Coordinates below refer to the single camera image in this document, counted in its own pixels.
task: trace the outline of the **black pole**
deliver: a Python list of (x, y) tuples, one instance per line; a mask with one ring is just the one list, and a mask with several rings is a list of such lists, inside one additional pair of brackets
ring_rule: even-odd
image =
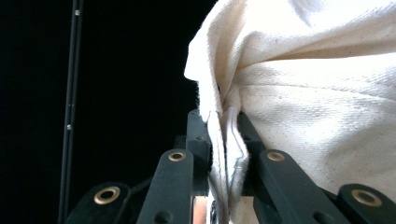
[(74, 124), (76, 115), (82, 5), (83, 0), (73, 0), (69, 65), (67, 74), (66, 107), (64, 113), (64, 145), (62, 155), (58, 224), (64, 224), (68, 216), (70, 172), (73, 155), (73, 134), (75, 129)]

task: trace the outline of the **black background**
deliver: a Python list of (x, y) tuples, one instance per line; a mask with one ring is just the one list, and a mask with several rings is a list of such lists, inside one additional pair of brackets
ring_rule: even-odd
[[(153, 175), (186, 130), (188, 44), (215, 1), (85, 0), (70, 208)], [(0, 223), (58, 216), (72, 1), (0, 2)]]

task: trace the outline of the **white cloth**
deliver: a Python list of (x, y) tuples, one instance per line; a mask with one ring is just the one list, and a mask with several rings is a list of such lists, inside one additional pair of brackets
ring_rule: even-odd
[(361, 183), (396, 201), (396, 2), (219, 0), (185, 77), (198, 82), (213, 143), (219, 223), (238, 222), (240, 110), (320, 187)]

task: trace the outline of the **brass rivet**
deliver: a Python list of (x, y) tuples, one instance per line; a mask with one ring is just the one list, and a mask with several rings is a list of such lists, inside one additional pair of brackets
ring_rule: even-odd
[(351, 193), (353, 198), (359, 203), (371, 207), (379, 207), (382, 205), (381, 199), (379, 199), (375, 194), (370, 191), (364, 189), (353, 189)]
[[(104, 198), (105, 193), (110, 193), (110, 197)], [(96, 194), (95, 197), (93, 197), (93, 200), (97, 204), (107, 204), (107, 203), (112, 203), (114, 202), (118, 197), (120, 196), (120, 189), (117, 187), (108, 187), (105, 189), (99, 190)]]
[(271, 161), (283, 161), (285, 160), (285, 157), (278, 153), (278, 152), (270, 152), (267, 154), (268, 159), (270, 159)]
[(184, 159), (186, 159), (186, 154), (182, 152), (174, 152), (169, 155), (169, 160), (171, 161), (183, 161)]

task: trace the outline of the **white towel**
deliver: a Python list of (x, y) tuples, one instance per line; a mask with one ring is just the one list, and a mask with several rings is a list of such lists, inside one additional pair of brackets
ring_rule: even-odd
[(213, 143), (219, 223), (241, 214), (240, 110), (318, 186), (361, 183), (396, 201), (395, 1), (219, 0), (185, 77), (198, 82)]

